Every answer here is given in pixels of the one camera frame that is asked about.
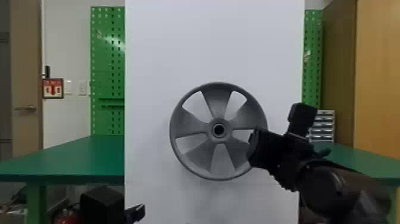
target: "plastic wheel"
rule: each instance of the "plastic wheel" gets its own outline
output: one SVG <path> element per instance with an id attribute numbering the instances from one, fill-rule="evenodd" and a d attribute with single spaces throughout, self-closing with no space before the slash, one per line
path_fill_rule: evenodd
<path id="1" fill-rule="evenodd" d="M 235 112 L 232 119 L 226 119 L 226 110 L 232 92 L 246 98 L 243 105 Z M 201 92 L 210 110 L 212 119 L 204 122 L 183 108 L 183 104 L 193 94 Z M 176 105 L 170 121 L 170 141 L 172 149 L 185 168 L 193 174 L 214 181 L 227 181 L 244 175 L 251 170 L 246 153 L 247 141 L 235 138 L 236 130 L 254 130 L 256 127 L 267 128 L 267 119 L 257 100 L 246 90 L 229 83 L 207 83 L 188 92 Z M 177 139 L 204 134 L 205 140 L 191 149 L 179 148 Z M 220 160 L 214 158 L 218 145 L 224 145 L 229 156 L 231 171 L 220 173 Z"/>

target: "black device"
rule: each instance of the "black device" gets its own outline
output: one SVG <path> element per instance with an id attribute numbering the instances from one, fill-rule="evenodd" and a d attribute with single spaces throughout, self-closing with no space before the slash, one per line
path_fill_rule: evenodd
<path id="1" fill-rule="evenodd" d="M 107 186 L 100 186 L 80 196 L 83 224 L 124 223 L 124 195 Z"/>
<path id="2" fill-rule="evenodd" d="M 292 106 L 284 135 L 255 129 L 250 136 L 248 160 L 252 167 L 268 170 L 285 189 L 299 191 L 302 202 L 331 224 L 388 223 L 387 191 L 377 180 L 323 157 L 305 135 L 317 109 L 302 103 Z"/>

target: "wheel spoke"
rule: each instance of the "wheel spoke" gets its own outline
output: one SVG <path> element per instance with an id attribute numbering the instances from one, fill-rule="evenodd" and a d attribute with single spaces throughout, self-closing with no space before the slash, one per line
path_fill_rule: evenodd
<path id="1" fill-rule="evenodd" d="M 204 90 L 202 91 L 205 102 L 210 109 L 211 115 L 215 118 L 224 118 L 226 107 L 232 91 L 227 89 Z"/>
<path id="2" fill-rule="evenodd" d="M 207 132 L 207 124 L 184 108 L 180 108 L 174 113 L 171 124 L 171 130 L 175 133 L 175 138 Z"/>
<path id="3" fill-rule="evenodd" d="M 255 129 L 263 125 L 264 117 L 259 111 L 254 110 L 254 104 L 249 99 L 237 110 L 235 117 L 229 122 L 233 130 Z"/>
<path id="4" fill-rule="evenodd" d="M 207 140 L 196 148 L 185 153 L 185 156 L 198 167 L 210 172 L 216 146 L 217 144 L 215 142 Z"/>
<path id="5" fill-rule="evenodd" d="M 248 143 L 232 137 L 225 142 L 225 147 L 235 169 L 238 169 L 247 162 L 246 153 L 249 149 Z"/>

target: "fire alarm sign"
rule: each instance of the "fire alarm sign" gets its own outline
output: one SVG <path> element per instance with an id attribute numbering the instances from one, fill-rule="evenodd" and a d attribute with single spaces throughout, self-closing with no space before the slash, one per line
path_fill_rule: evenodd
<path id="1" fill-rule="evenodd" d="M 43 99 L 63 99 L 63 79 L 43 79 Z"/>

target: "wooden wall panel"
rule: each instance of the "wooden wall panel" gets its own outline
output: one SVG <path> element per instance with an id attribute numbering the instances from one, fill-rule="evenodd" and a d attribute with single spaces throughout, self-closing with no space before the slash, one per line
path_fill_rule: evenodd
<path id="1" fill-rule="evenodd" d="M 335 0 L 323 11 L 322 109 L 336 112 L 337 143 L 353 146 L 356 0 Z"/>
<path id="2" fill-rule="evenodd" d="M 354 147 L 400 158 L 400 1 L 359 0 Z"/>

